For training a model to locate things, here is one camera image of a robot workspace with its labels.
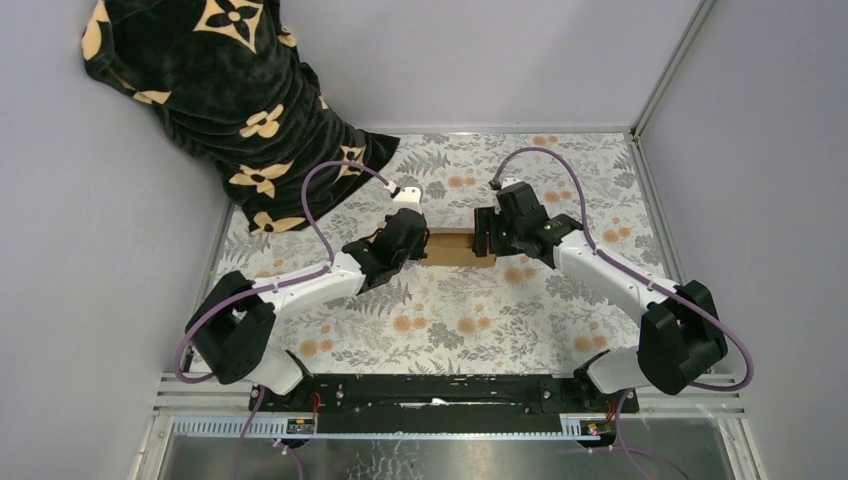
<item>gray floor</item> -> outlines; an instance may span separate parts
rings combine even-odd
[[[692,480],[733,478],[724,444],[709,420],[627,420],[628,445],[661,451]],[[229,479],[235,439],[174,437],[163,480]],[[621,452],[565,454],[576,443],[555,441],[313,440],[298,450],[307,479],[592,479],[641,478]],[[656,480],[681,475],[655,460],[641,465]],[[239,480],[296,479],[290,457],[267,440],[248,440]]]

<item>patterned tablecloth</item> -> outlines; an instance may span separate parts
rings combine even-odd
[[[663,274],[636,174],[622,134],[405,135],[386,177],[423,191],[430,226],[471,227],[473,209],[492,205],[487,188],[500,160],[528,145],[551,148],[577,170],[589,227],[626,258]],[[526,153],[506,171],[527,181],[551,215],[578,217],[574,186],[561,165]],[[336,248],[374,231],[390,206],[374,181],[319,221]],[[289,272],[326,252],[311,229],[250,235],[235,212],[215,279]],[[526,257],[495,268],[407,265],[391,282],[278,320],[269,348],[291,349],[313,372],[571,372],[605,348],[635,344],[633,322],[569,275]],[[192,371],[208,371],[197,358]]]

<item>white wall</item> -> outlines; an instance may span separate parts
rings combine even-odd
[[[125,478],[224,207],[210,168],[83,72],[94,0],[0,29],[0,478]]]
[[[698,0],[283,0],[327,102],[418,131],[632,125]]]
[[[772,480],[848,471],[846,23],[844,0],[718,2],[643,137],[686,274],[754,354]]]

